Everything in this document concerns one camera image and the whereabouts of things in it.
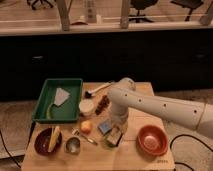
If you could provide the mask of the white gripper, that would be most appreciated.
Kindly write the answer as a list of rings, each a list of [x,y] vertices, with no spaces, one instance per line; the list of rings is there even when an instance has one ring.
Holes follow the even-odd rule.
[[[109,117],[113,124],[119,126],[120,131],[125,134],[128,129],[129,109],[125,106],[112,103],[109,108]]]

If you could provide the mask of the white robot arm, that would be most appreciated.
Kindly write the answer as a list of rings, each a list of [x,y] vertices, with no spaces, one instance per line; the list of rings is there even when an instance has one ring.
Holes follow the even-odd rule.
[[[133,108],[213,139],[211,104],[145,95],[136,90],[136,84],[130,78],[123,78],[114,83],[107,96],[111,101],[109,116],[114,124],[124,124],[128,119],[129,109]]]

